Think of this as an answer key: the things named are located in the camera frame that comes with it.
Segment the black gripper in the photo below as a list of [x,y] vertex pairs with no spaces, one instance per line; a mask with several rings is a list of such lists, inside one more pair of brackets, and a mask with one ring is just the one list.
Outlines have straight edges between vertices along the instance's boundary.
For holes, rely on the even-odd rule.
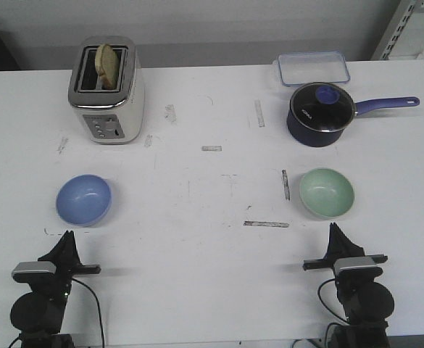
[[[70,251],[65,251],[67,242]],[[97,275],[101,272],[99,264],[84,265],[80,261],[74,231],[66,231],[52,249],[52,253],[39,257],[38,261],[51,262],[56,266],[56,277],[65,290],[71,289],[73,276]]]
[[333,264],[336,260],[346,257],[363,257],[370,256],[373,258],[377,265],[383,264],[388,260],[388,256],[384,254],[368,254],[364,255],[363,252],[360,252],[359,256],[352,253],[343,252],[343,253],[334,253],[336,250],[336,240],[339,247],[343,251],[357,251],[359,247],[353,243],[340,229],[337,223],[331,223],[329,229],[329,239],[328,239],[328,248],[327,254],[322,259],[314,260],[304,260],[302,269],[303,270],[321,270],[321,269],[331,269],[333,271]]

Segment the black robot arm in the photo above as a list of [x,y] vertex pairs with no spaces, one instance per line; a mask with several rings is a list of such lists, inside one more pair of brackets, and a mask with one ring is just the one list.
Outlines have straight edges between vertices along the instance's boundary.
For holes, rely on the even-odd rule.
[[336,223],[330,224],[327,251],[323,258],[303,261],[304,270],[330,268],[333,278],[321,283],[317,295],[333,282],[344,316],[325,306],[337,319],[325,331],[325,347],[389,347],[386,319],[394,311],[391,292],[375,279],[383,273],[384,254],[365,254]]
[[12,305],[11,324],[20,331],[21,347],[74,347],[72,336],[61,333],[67,300],[75,276],[101,272],[99,265],[81,263],[75,234],[65,231],[53,249],[38,260],[20,262],[12,278],[30,292]]

